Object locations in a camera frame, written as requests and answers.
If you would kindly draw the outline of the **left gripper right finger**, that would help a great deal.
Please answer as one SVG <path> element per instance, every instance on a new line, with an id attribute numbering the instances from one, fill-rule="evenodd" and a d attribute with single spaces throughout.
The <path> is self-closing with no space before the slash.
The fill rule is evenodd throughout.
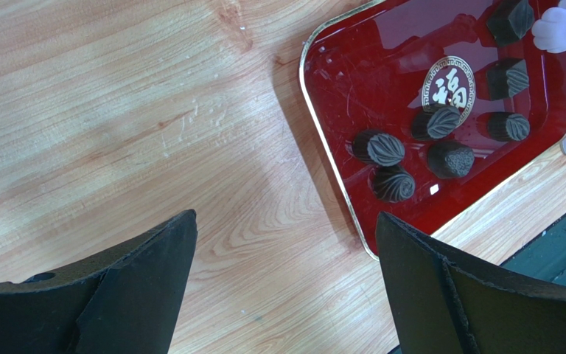
<path id="1" fill-rule="evenodd" d="M 403 353 L 566 353 L 566 286 L 501 268 L 387 212 L 376 242 Z"/>

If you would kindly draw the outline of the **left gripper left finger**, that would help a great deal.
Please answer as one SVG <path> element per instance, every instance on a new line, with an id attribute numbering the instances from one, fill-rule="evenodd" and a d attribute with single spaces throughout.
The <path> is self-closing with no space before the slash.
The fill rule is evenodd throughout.
<path id="1" fill-rule="evenodd" d="M 0 282 L 0 353 L 167 353 L 197 238 L 188 209 L 77 262 Z"/>

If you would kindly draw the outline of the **dark chocolate piece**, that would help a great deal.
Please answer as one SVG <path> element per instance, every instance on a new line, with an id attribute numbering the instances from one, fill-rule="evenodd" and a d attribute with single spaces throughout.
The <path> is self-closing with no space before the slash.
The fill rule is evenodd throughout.
<path id="1" fill-rule="evenodd" d="M 497 47 L 505 47 L 522 40 L 534 21 L 534 9 L 528 0 L 500 1 L 486 26 Z"/>
<path id="2" fill-rule="evenodd" d="M 414 195 L 416 182 L 413 176 L 399 165 L 379 167 L 374 174 L 372 189 L 377 199 L 398 203 Z"/>
<path id="3" fill-rule="evenodd" d="M 486 129 L 495 141 L 520 142 L 530 134 L 531 124 L 522 114 L 494 112 L 486 124 Z"/>
<path id="4" fill-rule="evenodd" d="M 486 70 L 490 100 L 512 98 L 530 86 L 524 59 L 505 58 Z"/>
<path id="5" fill-rule="evenodd" d="M 405 147 L 395 136 L 377 130 L 360 132 L 352 141 L 354 156 L 366 164 L 390 167 L 405 157 Z"/>
<path id="6" fill-rule="evenodd" d="M 427 164 L 440 179 L 466 176 L 475 161 L 473 149 L 457 141 L 440 141 L 427 152 Z"/>
<path id="7" fill-rule="evenodd" d="M 461 113 L 452 105 L 436 104 L 421 110 L 413 119 L 411 135 L 419 141 L 439 140 L 449 136 L 460 122 Z"/>

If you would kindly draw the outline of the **red lacquer tray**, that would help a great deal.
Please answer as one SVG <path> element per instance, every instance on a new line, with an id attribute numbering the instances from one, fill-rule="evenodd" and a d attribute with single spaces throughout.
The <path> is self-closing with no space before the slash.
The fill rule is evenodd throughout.
<path id="1" fill-rule="evenodd" d="M 388 212 L 433 234 L 566 135 L 555 1 L 371 1 L 314 30 L 299 82 L 371 257 Z"/>

